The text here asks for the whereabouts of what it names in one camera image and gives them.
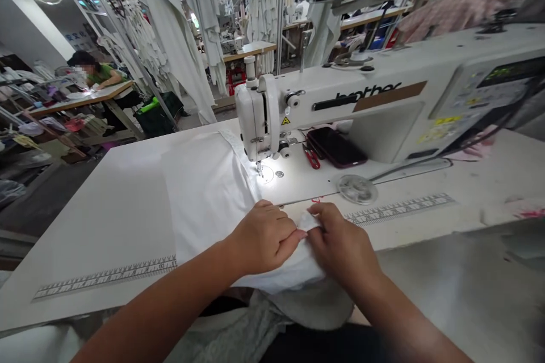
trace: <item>smartphone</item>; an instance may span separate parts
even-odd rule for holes
[[[357,166],[367,162],[367,156],[332,128],[318,128],[307,133],[312,145],[337,168]]]

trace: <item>pink fabric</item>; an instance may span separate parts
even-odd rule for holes
[[[480,132],[477,137],[484,136],[496,128],[496,125],[490,125],[484,131]],[[490,153],[492,152],[492,145],[494,145],[495,141],[495,136],[492,136],[486,140],[483,140],[481,143],[477,143],[474,146],[445,157],[452,160],[478,162],[480,159],[485,159],[490,156]]]
[[[436,0],[409,14],[399,23],[405,43],[421,41],[431,26],[432,37],[478,26],[513,0]]]

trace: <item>wall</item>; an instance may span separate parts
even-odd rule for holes
[[[74,48],[34,0],[0,0],[0,41],[27,65],[66,65]]]
[[[76,50],[97,50],[83,26],[87,23],[87,20],[73,0],[62,0],[57,5],[48,5],[41,2],[37,4],[72,47]]]
[[[0,43],[0,57],[5,57],[12,54],[13,52],[8,47]]]

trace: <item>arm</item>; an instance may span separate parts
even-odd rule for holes
[[[244,275],[280,267],[306,233],[261,200],[230,236],[158,280],[116,313],[72,363],[160,363],[204,308]]]
[[[309,208],[325,232],[308,233],[318,263],[335,278],[396,357],[411,363],[467,362],[467,357],[381,271],[365,230],[345,220],[332,203]]]
[[[117,83],[123,82],[123,77],[114,69],[110,70],[110,77],[109,79],[106,79],[104,82],[101,82],[98,86],[97,90],[101,90],[102,88],[106,88],[108,86],[116,85]]]

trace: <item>woman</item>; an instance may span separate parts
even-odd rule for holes
[[[108,86],[116,85],[120,82],[127,81],[127,78],[125,76],[122,76],[110,65],[100,64],[95,59],[95,57],[93,57],[86,51],[76,51],[74,55],[72,55],[72,58],[68,60],[68,64],[70,66],[76,66],[84,70],[87,74],[87,85],[89,87],[92,87],[93,85],[98,84],[97,90],[101,90]],[[129,97],[129,99],[131,100],[129,104],[119,103],[127,97]],[[115,102],[120,105],[121,109],[129,108],[133,105],[137,105],[140,102],[140,97],[138,96],[137,92],[133,91],[124,98]],[[111,136],[114,133],[120,130],[125,130],[127,128],[125,125],[123,125],[119,118],[115,116],[110,108],[106,106],[106,104],[102,104],[102,106],[104,108],[104,118],[108,122],[108,125],[114,127],[113,129],[108,129],[107,131],[105,131],[102,135],[103,137]]]
[[[125,76],[122,76],[110,65],[100,64],[95,57],[86,51],[76,51],[68,64],[83,69],[87,73],[87,85],[91,87],[98,84],[97,90],[127,80]]]

